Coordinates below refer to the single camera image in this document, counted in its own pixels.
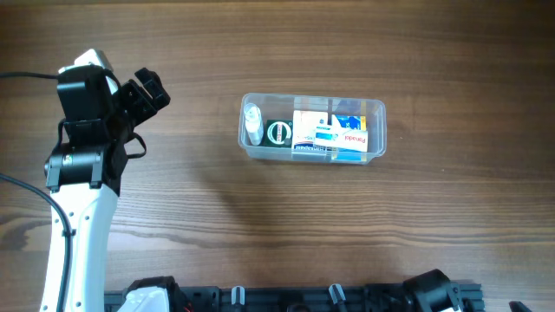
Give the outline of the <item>white Hansaplast plaster box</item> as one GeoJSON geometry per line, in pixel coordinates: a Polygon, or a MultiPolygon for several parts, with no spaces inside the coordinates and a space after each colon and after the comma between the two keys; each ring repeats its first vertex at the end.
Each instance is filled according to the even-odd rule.
{"type": "Polygon", "coordinates": [[[294,161],[324,162],[326,148],[314,144],[315,128],[326,126],[328,114],[318,111],[295,110],[291,155],[294,161]]]}

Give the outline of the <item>green Zam-Buk ointment box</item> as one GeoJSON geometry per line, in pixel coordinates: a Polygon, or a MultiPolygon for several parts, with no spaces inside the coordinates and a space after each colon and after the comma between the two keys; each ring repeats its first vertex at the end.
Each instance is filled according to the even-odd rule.
{"type": "Polygon", "coordinates": [[[292,143],[293,122],[291,120],[267,120],[264,145],[289,148],[292,143]]]}

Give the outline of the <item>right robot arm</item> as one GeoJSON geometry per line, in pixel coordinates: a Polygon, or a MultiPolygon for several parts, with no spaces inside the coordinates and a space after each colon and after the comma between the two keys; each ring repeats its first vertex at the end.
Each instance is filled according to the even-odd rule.
{"type": "Polygon", "coordinates": [[[406,280],[402,291],[401,311],[486,311],[480,284],[453,282],[438,269],[406,280]]]}

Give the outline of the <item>blue yellow VapoDrops box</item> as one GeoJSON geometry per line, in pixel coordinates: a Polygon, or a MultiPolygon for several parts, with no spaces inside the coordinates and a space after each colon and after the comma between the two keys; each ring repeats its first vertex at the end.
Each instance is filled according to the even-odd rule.
{"type": "MultiPolygon", "coordinates": [[[[350,128],[355,130],[367,130],[367,122],[365,116],[354,115],[340,115],[333,114],[331,116],[331,125],[333,127],[350,128]]],[[[366,161],[367,156],[365,153],[349,150],[344,148],[333,148],[331,158],[333,160],[346,160],[346,161],[366,161]]]]}

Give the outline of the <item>white blue Panadol box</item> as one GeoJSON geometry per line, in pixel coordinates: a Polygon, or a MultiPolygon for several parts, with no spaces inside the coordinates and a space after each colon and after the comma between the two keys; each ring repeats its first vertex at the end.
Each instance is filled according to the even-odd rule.
{"type": "Polygon", "coordinates": [[[318,126],[315,128],[314,144],[366,153],[368,132],[345,127],[318,126]]]}

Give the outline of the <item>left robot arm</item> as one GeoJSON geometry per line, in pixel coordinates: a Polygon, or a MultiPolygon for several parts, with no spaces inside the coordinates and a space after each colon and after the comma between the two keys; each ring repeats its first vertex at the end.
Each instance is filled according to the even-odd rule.
{"type": "Polygon", "coordinates": [[[51,239],[42,311],[101,311],[108,234],[129,160],[134,129],[170,103],[159,76],[142,68],[119,83],[98,65],[57,76],[64,118],[44,165],[52,199],[51,239]]]}

